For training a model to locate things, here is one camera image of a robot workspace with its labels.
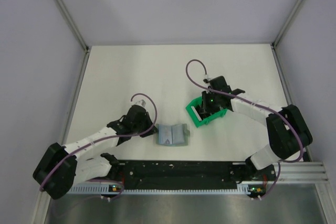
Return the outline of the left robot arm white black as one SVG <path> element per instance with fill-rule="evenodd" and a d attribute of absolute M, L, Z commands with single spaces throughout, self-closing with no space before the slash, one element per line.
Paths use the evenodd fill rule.
<path fill-rule="evenodd" d="M 120 177 L 118 159 L 108 153 L 133 137 L 155 134 L 157 118 L 141 105 L 130 107 L 126 115 L 112 121 L 82 140 L 51 144 L 33 172 L 33 179 L 52 199 L 63 197 L 72 186 L 92 179 Z"/>

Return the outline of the sage green leather card holder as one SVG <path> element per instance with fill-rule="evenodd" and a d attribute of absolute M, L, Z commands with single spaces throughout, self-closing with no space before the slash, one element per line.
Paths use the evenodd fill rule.
<path fill-rule="evenodd" d="M 190 131 L 187 124 L 157 125 L 156 144 L 169 147 L 187 146 Z"/>

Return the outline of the green plastic card bin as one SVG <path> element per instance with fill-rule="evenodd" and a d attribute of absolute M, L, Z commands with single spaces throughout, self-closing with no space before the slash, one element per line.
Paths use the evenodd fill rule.
<path fill-rule="evenodd" d="M 201 115 L 200 112 L 201 105 L 202 105 L 202 97 L 198 97 L 192 100 L 185 108 L 196 127 L 208 125 L 209 122 L 217 118 L 222 118 L 227 113 L 227 109 L 223 109 L 213 114 Z"/>

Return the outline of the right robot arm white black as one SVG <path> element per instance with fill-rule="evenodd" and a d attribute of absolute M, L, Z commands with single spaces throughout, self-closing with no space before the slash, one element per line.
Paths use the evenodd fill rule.
<path fill-rule="evenodd" d="M 293 104 L 274 106 L 253 99 L 241 89 L 232 90 L 223 76 L 204 79 L 207 90 L 202 92 L 200 116 L 210 116 L 228 109 L 243 114 L 267 128 L 268 144 L 245 160 L 245 174 L 252 180 L 264 174 L 264 168 L 288 159 L 313 141 L 308 126 Z"/>

